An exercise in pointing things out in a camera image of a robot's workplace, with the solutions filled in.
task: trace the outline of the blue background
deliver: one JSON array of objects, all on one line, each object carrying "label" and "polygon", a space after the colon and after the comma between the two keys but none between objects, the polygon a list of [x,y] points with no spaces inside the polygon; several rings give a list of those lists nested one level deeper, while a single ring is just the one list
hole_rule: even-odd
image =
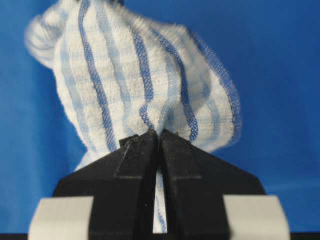
[{"label": "blue background", "polygon": [[[24,46],[28,22],[54,2],[0,1],[0,233],[28,232],[40,198],[50,196],[85,153],[52,71]],[[238,89],[243,130],[238,144],[215,154],[278,195],[292,231],[320,231],[320,1],[126,5],[187,25],[216,52]]]}]

